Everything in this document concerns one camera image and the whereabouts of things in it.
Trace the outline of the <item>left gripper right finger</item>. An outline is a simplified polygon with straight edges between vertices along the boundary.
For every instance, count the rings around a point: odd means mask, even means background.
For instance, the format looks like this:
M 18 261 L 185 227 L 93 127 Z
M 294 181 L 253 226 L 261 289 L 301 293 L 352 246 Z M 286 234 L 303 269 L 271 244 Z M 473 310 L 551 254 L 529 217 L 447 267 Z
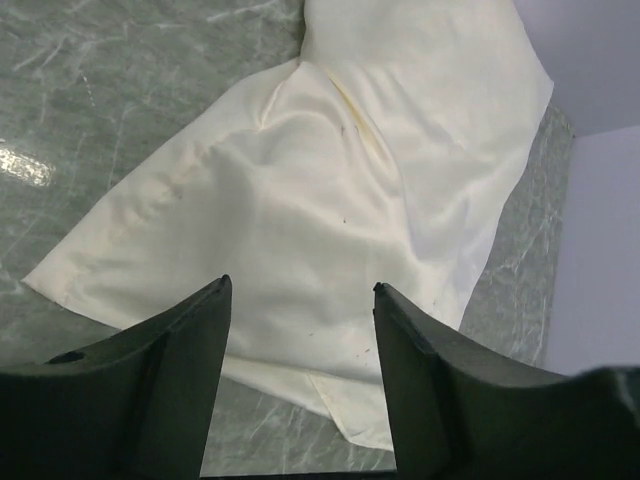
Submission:
M 635 479 L 639 371 L 574 376 L 498 354 L 391 285 L 374 325 L 401 479 Z

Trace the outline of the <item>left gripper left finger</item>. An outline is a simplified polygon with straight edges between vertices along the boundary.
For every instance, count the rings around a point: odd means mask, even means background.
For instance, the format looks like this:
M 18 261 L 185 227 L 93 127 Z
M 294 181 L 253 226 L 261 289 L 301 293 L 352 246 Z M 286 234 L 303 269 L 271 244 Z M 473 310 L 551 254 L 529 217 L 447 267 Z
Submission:
M 231 323 L 222 277 L 44 363 L 1 370 L 5 479 L 196 479 Z

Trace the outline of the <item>cream pillowcase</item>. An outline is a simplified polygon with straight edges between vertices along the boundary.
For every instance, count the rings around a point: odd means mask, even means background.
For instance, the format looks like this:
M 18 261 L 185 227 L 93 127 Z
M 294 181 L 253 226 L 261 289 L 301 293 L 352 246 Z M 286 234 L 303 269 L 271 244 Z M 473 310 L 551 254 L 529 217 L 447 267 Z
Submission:
M 390 450 L 373 287 L 451 328 L 553 83 L 509 1 L 309 1 L 300 55 L 226 91 L 26 276 L 118 329 L 223 275 L 224 374 Z

